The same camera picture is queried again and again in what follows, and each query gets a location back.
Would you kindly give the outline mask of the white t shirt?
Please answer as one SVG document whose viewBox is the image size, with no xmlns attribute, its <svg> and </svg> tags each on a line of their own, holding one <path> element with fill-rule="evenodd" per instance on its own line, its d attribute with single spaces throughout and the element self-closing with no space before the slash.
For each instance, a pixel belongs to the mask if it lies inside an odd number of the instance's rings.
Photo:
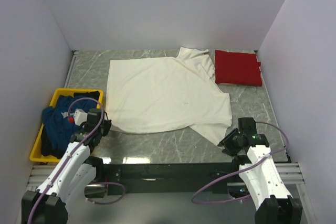
<svg viewBox="0 0 336 224">
<path fill-rule="evenodd" d="M 183 47 L 176 57 L 111 60 L 106 111 L 119 132 L 189 127 L 213 144 L 232 125 L 230 96 L 215 83 L 208 51 Z"/>
</svg>

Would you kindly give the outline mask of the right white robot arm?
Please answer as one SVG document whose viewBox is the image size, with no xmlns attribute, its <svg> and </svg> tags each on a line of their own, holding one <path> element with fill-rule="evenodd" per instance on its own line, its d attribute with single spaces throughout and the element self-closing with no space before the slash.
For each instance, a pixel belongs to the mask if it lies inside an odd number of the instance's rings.
<svg viewBox="0 0 336 224">
<path fill-rule="evenodd" d="M 270 144 L 258 133 L 253 118 L 239 118 L 218 146 L 233 157 L 234 171 L 245 183 L 255 204 L 255 223 L 301 223 L 303 206 L 284 185 L 272 157 Z"/>
</svg>

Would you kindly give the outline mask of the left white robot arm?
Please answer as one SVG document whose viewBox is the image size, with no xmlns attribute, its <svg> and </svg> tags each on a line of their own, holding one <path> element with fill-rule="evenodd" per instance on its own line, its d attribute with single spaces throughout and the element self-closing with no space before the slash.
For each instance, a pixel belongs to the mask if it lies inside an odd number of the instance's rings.
<svg viewBox="0 0 336 224">
<path fill-rule="evenodd" d="M 67 223 L 71 202 L 90 183 L 104 181 L 103 160 L 91 155 L 110 130 L 103 108 L 90 109 L 54 170 L 22 197 L 22 223 Z"/>
</svg>

